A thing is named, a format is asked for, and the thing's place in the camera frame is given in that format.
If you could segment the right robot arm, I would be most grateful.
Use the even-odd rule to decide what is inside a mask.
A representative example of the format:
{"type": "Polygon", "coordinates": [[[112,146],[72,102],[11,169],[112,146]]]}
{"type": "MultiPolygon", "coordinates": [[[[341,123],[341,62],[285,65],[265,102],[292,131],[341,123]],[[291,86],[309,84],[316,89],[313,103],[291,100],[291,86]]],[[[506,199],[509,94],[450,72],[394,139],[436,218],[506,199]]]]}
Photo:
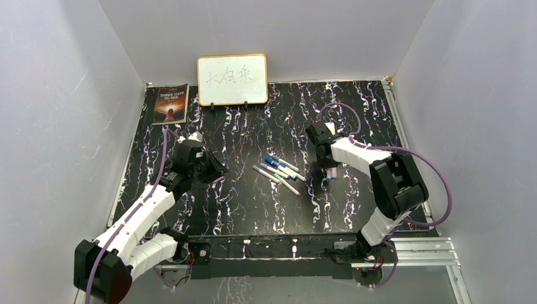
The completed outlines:
{"type": "Polygon", "coordinates": [[[429,197],[428,189],[409,152],[368,148],[352,137],[331,130],[328,123],[306,128],[315,147],[317,164],[326,172],[347,164],[370,178],[376,207],[357,232],[354,243],[334,245],[325,253],[335,261],[373,262],[403,220],[429,197]]]}

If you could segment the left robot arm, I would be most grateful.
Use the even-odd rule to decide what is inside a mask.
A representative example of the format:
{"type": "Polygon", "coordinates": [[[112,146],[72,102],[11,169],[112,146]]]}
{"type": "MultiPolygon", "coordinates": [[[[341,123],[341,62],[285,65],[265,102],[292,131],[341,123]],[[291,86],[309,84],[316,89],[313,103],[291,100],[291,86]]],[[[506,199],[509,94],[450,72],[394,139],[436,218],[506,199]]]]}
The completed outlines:
{"type": "Polygon", "coordinates": [[[146,233],[194,181],[210,184],[223,179],[227,169],[194,132],[181,140],[175,154],[161,163],[135,203],[93,241],[81,241],[74,253],[73,283],[85,292],[85,302],[96,298],[120,303],[132,283],[159,263],[184,263],[190,256],[187,236],[170,227],[150,239],[146,233]]]}

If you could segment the pink highlighter cap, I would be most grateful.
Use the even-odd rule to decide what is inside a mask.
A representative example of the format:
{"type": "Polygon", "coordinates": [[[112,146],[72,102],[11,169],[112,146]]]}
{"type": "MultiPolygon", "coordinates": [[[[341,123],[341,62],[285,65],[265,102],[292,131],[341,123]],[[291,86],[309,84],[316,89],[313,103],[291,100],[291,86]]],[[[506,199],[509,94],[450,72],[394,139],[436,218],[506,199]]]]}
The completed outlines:
{"type": "Polygon", "coordinates": [[[220,181],[222,181],[224,179],[225,179],[225,176],[221,176],[218,179],[215,179],[212,183],[215,184],[215,183],[220,182],[220,181]]]}

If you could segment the pink highlighter body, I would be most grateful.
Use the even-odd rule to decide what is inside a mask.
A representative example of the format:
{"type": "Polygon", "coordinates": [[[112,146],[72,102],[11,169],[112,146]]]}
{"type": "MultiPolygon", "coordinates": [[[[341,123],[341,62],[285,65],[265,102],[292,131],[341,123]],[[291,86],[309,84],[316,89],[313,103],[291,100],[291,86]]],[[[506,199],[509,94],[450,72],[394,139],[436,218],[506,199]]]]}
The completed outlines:
{"type": "Polygon", "coordinates": [[[325,177],[327,181],[333,181],[337,178],[337,168],[326,168],[325,169],[325,177]]]}

